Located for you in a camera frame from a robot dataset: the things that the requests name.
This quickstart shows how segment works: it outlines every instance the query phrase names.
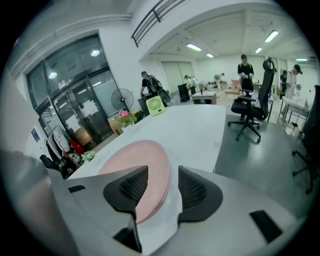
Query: glass door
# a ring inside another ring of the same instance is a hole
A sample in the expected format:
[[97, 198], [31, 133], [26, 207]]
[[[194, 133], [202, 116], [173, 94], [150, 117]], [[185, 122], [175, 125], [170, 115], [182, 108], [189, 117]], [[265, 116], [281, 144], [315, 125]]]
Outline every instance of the glass door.
[[85, 149], [93, 149], [113, 134], [106, 113], [86, 80], [61, 93], [53, 104], [68, 131]]

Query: railing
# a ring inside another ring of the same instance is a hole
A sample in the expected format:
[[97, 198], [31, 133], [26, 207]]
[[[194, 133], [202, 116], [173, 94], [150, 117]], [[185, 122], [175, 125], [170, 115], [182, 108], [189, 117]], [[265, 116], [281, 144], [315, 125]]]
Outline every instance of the railing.
[[148, 33], [148, 31], [157, 23], [161, 22], [163, 17], [173, 8], [184, 2], [185, 0], [160, 0], [144, 17], [140, 24], [136, 27], [131, 38], [134, 40], [136, 47]]

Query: blue sign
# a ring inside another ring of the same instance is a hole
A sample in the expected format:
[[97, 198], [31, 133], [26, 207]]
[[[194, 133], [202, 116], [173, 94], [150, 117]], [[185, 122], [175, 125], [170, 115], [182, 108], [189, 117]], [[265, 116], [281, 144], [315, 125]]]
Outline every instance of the blue sign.
[[36, 132], [36, 129], [33, 129], [31, 132], [35, 142], [38, 142], [40, 140], [38, 133]]

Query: chair armrest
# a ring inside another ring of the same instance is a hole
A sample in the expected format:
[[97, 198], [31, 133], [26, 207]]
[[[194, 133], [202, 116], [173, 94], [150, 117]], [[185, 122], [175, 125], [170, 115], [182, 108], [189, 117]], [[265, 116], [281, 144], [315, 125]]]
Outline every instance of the chair armrest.
[[243, 89], [241, 89], [240, 91], [245, 92], [245, 93], [253, 93], [254, 92], [253, 90], [243, 90]]
[[252, 97], [239, 96], [238, 99], [243, 100], [245, 102], [255, 102], [257, 99]]

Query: black chair headrest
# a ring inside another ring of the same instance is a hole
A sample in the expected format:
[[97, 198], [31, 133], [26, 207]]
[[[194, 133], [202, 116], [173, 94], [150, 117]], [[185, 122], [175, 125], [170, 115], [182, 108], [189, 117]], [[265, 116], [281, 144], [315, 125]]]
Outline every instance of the black chair headrest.
[[275, 72], [277, 72], [276, 68], [275, 68], [275, 64], [273, 62], [273, 60], [271, 59], [271, 57], [268, 57], [262, 64], [263, 66], [263, 69], [265, 71], [271, 71], [271, 70], [274, 70]]

